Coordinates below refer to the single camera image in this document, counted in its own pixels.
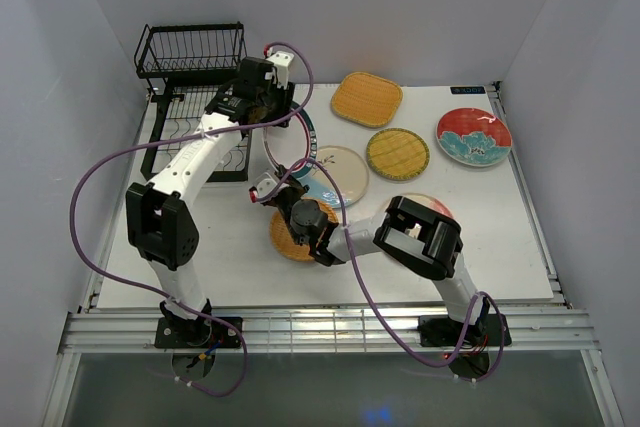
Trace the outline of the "round orange woven plate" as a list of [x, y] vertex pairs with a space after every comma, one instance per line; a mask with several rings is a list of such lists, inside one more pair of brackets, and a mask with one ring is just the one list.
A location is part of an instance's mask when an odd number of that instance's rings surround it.
[[[338, 217], [334, 210], [323, 201], [319, 201], [321, 209], [329, 214], [332, 221], [338, 224]], [[269, 226], [270, 240], [274, 248], [285, 258], [298, 262], [315, 261], [330, 266], [335, 256], [328, 251], [328, 244], [296, 245], [290, 237], [284, 220], [279, 212], [274, 213]]]

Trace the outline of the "white plate green maroon rim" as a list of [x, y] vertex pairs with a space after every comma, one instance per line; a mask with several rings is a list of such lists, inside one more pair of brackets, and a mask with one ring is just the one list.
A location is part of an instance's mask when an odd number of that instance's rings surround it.
[[279, 165], [290, 168], [300, 158], [316, 158], [316, 129], [310, 116], [302, 110], [289, 119], [287, 127], [264, 128], [263, 145], [274, 168]]

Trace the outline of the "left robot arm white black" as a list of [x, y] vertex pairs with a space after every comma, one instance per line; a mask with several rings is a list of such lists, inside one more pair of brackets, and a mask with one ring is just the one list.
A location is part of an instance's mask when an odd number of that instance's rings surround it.
[[241, 125], [286, 116], [294, 86], [290, 52], [268, 50], [265, 58], [244, 58], [233, 79], [220, 85], [195, 129], [197, 139], [183, 144], [148, 183], [126, 192], [128, 241], [156, 274], [169, 297], [161, 312], [170, 328], [190, 346], [205, 344], [211, 311], [192, 261], [199, 232], [191, 208], [201, 188], [227, 154], [243, 139]]

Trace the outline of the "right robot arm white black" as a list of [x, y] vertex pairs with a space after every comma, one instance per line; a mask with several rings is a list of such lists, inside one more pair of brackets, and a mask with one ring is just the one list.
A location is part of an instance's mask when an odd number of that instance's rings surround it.
[[488, 303], [472, 300], [478, 289], [464, 262], [461, 226], [452, 218], [395, 196], [384, 212], [341, 225], [294, 187], [280, 189], [266, 204], [277, 209], [294, 244], [321, 265], [381, 252], [432, 281], [447, 309], [447, 319], [434, 324], [437, 338], [451, 333], [464, 344], [484, 341]]

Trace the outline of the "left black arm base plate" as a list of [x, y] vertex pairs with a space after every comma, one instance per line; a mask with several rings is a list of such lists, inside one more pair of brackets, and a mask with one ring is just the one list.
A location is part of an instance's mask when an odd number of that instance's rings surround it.
[[155, 348], [207, 350], [214, 345], [222, 349], [237, 349], [241, 347], [241, 341], [230, 327], [209, 320], [161, 318], [158, 321]]

